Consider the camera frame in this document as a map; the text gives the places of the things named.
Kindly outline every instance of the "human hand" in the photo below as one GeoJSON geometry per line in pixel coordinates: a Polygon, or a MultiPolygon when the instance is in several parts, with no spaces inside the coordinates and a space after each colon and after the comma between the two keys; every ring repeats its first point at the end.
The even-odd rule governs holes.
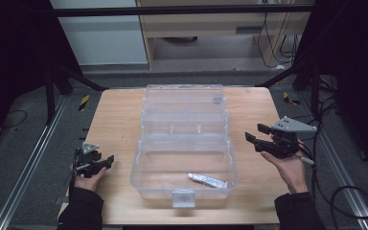
{"type": "Polygon", "coordinates": [[[98,183],[105,175],[106,167],[103,167],[97,174],[92,175],[90,178],[77,175],[74,181],[75,188],[81,188],[95,192],[97,190],[98,183]]]}
{"type": "Polygon", "coordinates": [[[261,152],[261,156],[277,168],[291,194],[304,193],[309,190],[306,183],[304,163],[300,159],[303,155],[303,152],[298,151],[289,158],[278,159],[266,151],[261,152]]]}

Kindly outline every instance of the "white wall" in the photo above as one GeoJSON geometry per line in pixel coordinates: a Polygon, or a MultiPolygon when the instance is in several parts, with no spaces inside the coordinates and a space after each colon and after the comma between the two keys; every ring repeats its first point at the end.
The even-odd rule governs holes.
{"type": "MultiPolygon", "coordinates": [[[[136,7],[134,0],[51,0],[54,9],[136,7]]],[[[148,63],[138,16],[59,19],[80,65],[148,63]]]]}

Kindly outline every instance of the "white tube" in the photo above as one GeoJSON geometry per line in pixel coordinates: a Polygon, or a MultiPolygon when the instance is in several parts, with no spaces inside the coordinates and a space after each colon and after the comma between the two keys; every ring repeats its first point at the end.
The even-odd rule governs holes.
{"type": "Polygon", "coordinates": [[[197,174],[197,173],[188,173],[188,177],[195,182],[199,182],[213,188],[226,189],[228,188],[227,181],[221,181],[215,178],[211,178],[205,175],[197,174]]]}
{"type": "Polygon", "coordinates": [[[306,162],[306,163],[307,163],[307,164],[309,164],[309,165],[314,165],[314,164],[315,164],[315,162],[313,162],[312,160],[310,160],[309,158],[307,158],[307,157],[305,157],[305,156],[300,157],[300,159],[301,159],[302,161],[306,162]]]}

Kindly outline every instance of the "desk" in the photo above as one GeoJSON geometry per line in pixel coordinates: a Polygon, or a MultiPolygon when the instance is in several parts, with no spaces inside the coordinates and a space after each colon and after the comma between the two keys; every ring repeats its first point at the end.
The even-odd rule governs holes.
{"type": "Polygon", "coordinates": [[[259,139],[257,123],[279,120],[266,88],[225,87],[229,137],[237,158],[239,184],[227,200],[198,200],[194,209],[174,209],[170,200],[145,200],[131,187],[130,169],[140,138],[140,109],[145,89],[103,92],[86,142],[100,145],[103,158],[115,155],[98,193],[104,200],[103,224],[251,224],[277,223],[274,199],[287,186],[277,170],[244,140],[248,131],[259,139]]]}

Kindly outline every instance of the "clear plastic box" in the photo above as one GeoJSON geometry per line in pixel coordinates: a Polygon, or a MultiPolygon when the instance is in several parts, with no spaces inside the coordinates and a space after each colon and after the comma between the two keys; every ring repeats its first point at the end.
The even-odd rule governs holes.
{"type": "Polygon", "coordinates": [[[221,85],[149,85],[141,126],[130,182],[142,198],[190,208],[197,199],[230,196],[238,175],[221,85]],[[188,173],[226,181],[227,188],[194,182],[188,173]]]}

